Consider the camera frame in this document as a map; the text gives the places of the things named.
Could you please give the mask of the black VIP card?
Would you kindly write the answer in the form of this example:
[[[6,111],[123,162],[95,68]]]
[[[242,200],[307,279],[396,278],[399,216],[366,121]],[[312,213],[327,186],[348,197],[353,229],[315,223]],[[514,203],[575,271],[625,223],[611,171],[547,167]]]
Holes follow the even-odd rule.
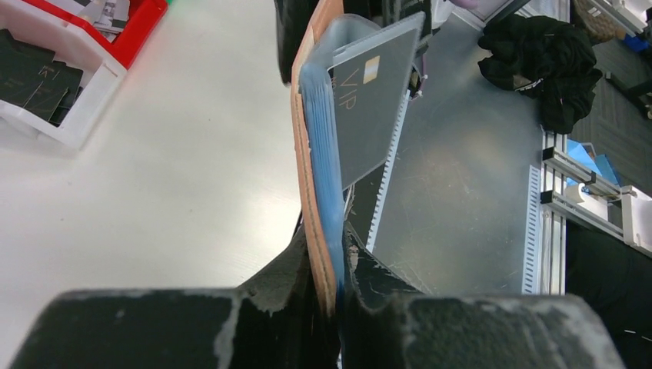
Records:
[[[328,69],[334,84],[341,180],[349,187],[387,157],[407,91],[417,30],[384,28],[342,47]]]

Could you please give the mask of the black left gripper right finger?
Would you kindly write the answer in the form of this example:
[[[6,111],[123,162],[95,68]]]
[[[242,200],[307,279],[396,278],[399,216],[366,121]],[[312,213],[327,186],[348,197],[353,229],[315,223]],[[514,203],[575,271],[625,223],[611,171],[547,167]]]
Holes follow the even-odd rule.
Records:
[[[423,294],[344,228],[345,368],[621,368],[599,317],[580,298]]]

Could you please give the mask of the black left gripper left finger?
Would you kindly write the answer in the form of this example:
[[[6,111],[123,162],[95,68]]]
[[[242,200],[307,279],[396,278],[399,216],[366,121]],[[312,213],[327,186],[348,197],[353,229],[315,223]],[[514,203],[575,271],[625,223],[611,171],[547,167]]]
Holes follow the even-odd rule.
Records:
[[[306,237],[236,288],[67,291],[13,368],[316,368]]]

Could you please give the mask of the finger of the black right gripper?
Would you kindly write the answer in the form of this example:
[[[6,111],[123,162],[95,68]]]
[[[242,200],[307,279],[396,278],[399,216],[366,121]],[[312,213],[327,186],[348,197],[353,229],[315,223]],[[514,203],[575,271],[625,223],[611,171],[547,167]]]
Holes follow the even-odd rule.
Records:
[[[274,0],[278,68],[284,85],[291,82],[291,68],[318,0]]]

